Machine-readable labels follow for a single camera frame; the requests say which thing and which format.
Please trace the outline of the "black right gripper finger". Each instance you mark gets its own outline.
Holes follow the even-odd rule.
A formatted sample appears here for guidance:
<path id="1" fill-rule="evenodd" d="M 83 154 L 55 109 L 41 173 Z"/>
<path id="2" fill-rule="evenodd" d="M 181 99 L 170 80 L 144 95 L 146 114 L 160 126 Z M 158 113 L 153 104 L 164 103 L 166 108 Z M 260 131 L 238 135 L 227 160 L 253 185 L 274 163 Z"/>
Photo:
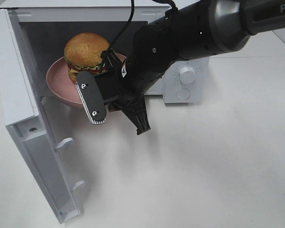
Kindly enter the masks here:
<path id="1" fill-rule="evenodd" d="M 146 111 L 131 114 L 129 119 L 135 125 L 137 135 L 145 133 L 151 129 Z"/>
<path id="2" fill-rule="evenodd" d="M 113 49 L 103 51 L 101 54 L 101 58 L 101 71 L 109 71 L 115 69 L 117 66 L 122 64 L 122 61 Z"/>

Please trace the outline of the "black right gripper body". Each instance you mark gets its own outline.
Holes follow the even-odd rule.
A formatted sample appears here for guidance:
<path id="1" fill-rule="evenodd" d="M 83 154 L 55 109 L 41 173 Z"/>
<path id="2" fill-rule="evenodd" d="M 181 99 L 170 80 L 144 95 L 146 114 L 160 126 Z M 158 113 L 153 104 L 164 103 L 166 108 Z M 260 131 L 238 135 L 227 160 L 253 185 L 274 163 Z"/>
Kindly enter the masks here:
<path id="1" fill-rule="evenodd" d="M 114 82 L 120 97 L 110 102 L 109 112 L 122 111 L 128 119 L 131 114 L 147 112 L 144 94 L 161 78 L 162 74 L 139 67 L 130 59 L 122 63 L 117 73 Z"/>

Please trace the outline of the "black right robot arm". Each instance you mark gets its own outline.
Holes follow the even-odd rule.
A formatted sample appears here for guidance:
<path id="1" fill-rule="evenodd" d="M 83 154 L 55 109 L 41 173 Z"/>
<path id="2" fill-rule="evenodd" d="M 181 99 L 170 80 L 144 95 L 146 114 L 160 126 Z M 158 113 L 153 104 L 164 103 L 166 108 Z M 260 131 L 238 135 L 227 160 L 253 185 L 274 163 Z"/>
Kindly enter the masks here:
<path id="1" fill-rule="evenodd" d="M 118 93 L 105 104 L 144 133 L 150 129 L 144 94 L 174 62 L 236 52 L 251 36 L 284 28 L 285 0 L 200 0 L 172 8 L 136 31 L 114 76 Z"/>

